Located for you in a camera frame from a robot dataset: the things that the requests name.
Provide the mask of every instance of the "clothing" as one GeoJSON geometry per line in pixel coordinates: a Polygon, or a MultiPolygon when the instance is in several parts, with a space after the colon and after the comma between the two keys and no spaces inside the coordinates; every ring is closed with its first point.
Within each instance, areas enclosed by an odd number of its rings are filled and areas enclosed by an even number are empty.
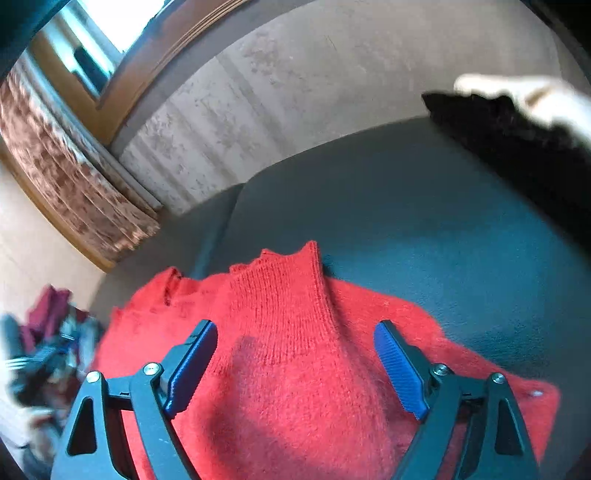
{"type": "MultiPolygon", "coordinates": [[[[251,264],[203,281],[173,268],[159,274],[114,312],[95,367],[107,378],[134,374],[201,319],[216,323],[218,347],[173,426],[204,480],[390,479],[418,423],[374,352],[382,319],[457,374],[503,372],[447,340],[419,307],[323,277],[314,242],[288,256],[263,250],[251,264]]],[[[539,459],[558,391],[507,376],[539,459]]],[[[133,415],[123,414],[139,477],[152,478],[133,415]]],[[[447,476],[460,443],[454,436],[447,476]]]]}

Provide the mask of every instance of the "bright window light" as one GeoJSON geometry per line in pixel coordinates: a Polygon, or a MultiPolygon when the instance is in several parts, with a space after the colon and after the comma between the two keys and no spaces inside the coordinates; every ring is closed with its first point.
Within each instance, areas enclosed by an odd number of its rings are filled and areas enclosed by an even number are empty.
{"type": "Polygon", "coordinates": [[[164,0],[78,0],[78,3],[111,43],[125,52],[160,11],[164,0]]]}

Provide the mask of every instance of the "wall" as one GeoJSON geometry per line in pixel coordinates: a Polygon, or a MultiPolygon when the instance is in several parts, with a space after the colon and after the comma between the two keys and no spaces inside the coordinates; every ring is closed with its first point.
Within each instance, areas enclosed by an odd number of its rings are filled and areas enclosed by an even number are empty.
{"type": "Polygon", "coordinates": [[[49,223],[0,162],[0,312],[23,319],[41,289],[73,292],[87,308],[104,273],[49,223]]]}
{"type": "Polygon", "coordinates": [[[552,32],[518,0],[317,0],[225,48],[113,146],[182,213],[298,152],[425,115],[421,93],[462,73],[568,78],[563,67],[552,32]]]}

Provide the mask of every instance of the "wooden trim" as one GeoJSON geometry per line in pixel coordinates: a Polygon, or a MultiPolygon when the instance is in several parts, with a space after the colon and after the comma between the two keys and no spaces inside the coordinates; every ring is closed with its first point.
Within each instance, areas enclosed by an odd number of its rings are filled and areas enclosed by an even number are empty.
{"type": "Polygon", "coordinates": [[[108,273],[115,263],[104,258],[100,253],[93,248],[87,246],[75,233],[69,225],[62,220],[56,211],[47,203],[47,201],[39,194],[31,180],[25,175],[21,167],[18,165],[15,158],[8,151],[4,141],[0,138],[0,161],[6,165],[8,171],[17,181],[22,191],[33,202],[37,209],[43,216],[51,223],[55,229],[60,232],[66,240],[68,240],[82,255],[93,262],[103,272],[108,273]]]}
{"type": "Polygon", "coordinates": [[[107,146],[132,108],[168,63],[207,28],[249,0],[173,0],[146,26],[98,101],[82,88],[41,31],[31,53],[84,126],[107,146]]]}

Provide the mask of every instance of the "curtain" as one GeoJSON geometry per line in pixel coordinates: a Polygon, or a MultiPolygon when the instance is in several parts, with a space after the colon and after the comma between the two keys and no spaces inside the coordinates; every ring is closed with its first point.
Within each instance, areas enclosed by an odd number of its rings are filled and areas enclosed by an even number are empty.
{"type": "Polygon", "coordinates": [[[0,135],[39,194],[104,259],[159,228],[160,203],[80,124],[25,52],[0,86],[0,135]]]}

